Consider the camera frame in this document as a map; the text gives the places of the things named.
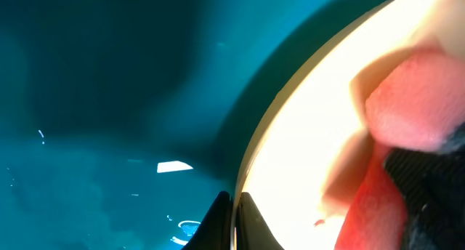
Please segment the yellow-green plate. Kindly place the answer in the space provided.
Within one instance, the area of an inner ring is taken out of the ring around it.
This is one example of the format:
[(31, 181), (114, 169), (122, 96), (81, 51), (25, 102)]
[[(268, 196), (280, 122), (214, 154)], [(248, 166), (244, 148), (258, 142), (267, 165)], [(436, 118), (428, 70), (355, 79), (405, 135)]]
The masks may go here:
[(373, 143), (364, 102), (416, 47), (464, 56), (464, 0), (389, 0), (314, 53), (259, 122), (235, 189), (285, 249), (332, 249)]

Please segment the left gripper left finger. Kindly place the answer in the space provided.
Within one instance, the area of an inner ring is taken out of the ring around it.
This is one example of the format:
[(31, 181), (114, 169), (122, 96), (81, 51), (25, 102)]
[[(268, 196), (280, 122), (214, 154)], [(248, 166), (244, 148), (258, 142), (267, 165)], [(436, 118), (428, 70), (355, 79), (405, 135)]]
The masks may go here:
[(230, 250), (233, 201), (221, 191), (182, 250)]

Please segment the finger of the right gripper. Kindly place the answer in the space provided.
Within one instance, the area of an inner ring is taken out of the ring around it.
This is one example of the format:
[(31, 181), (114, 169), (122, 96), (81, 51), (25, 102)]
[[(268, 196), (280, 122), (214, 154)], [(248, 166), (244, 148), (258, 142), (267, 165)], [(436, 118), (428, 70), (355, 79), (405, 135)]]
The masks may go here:
[(408, 210), (402, 250), (464, 250), (464, 127), (437, 152), (396, 148), (384, 168)]

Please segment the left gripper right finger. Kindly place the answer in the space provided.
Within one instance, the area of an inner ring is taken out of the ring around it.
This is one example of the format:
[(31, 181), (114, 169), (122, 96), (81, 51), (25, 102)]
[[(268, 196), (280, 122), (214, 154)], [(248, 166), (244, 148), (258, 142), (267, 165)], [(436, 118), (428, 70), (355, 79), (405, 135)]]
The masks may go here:
[(238, 203), (236, 238), (237, 250), (283, 250), (247, 192), (241, 193)]

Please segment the orange green scrub sponge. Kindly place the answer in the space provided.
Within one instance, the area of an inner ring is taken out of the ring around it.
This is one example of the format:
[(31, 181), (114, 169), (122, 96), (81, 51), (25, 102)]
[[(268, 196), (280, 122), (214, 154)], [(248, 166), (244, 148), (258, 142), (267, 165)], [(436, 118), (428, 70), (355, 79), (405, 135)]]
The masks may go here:
[(335, 247), (401, 249), (408, 210), (384, 162), (396, 148), (437, 152), (464, 127), (464, 63), (440, 50), (414, 52), (371, 93), (365, 115), (373, 157)]

